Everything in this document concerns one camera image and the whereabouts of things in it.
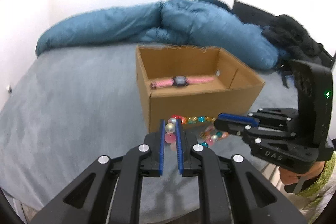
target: pink watch strap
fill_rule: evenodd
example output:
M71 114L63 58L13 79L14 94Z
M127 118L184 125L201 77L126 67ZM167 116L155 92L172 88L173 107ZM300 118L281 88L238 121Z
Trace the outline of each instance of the pink watch strap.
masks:
M189 84L202 84L202 83L211 83L215 77L213 76L204 76L204 77L187 77Z
M172 86L174 81L172 79L162 80L162 81L153 81L151 82L151 89L164 88L166 86Z

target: human hand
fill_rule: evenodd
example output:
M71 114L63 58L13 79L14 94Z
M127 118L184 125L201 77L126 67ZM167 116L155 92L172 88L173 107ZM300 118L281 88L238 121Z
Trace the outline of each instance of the human hand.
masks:
M305 176L308 179L313 179L319 176L324 168L324 161L317 161L313 164L310 170L305 174L297 174L291 171L288 171L284 168L279 167L280 179L284 185L294 184L299 182L299 177Z

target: mattress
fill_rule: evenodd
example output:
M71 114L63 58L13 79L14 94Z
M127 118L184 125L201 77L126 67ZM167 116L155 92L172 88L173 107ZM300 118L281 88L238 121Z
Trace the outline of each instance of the mattress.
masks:
M34 62L0 113L1 188L39 210L100 155L118 157L143 142L135 48L62 48ZM259 74L266 85L251 111L297 107L293 86L284 87L274 71ZM212 149L224 157L239 153L259 170L266 164L236 136ZM178 174L176 152L167 146L163 176L143 179L140 223L167 221L198 207L197 179Z

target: watch face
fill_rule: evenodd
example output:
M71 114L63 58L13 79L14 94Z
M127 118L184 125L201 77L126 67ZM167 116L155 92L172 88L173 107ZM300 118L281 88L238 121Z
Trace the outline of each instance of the watch face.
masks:
M187 86L187 78L184 76L176 76L173 78L174 80L174 86Z

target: white bead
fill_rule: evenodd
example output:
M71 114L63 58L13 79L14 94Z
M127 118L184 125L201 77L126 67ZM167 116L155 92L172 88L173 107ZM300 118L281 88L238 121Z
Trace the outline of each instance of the white bead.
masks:
M176 119L175 118L170 118L168 120L168 123L176 124Z
M167 133L174 133L175 132L175 125L173 123L166 124L166 132Z
M217 142L217 141L218 141L218 136L217 136L217 135L212 135L212 136L211 136L211 140L212 140L213 142Z

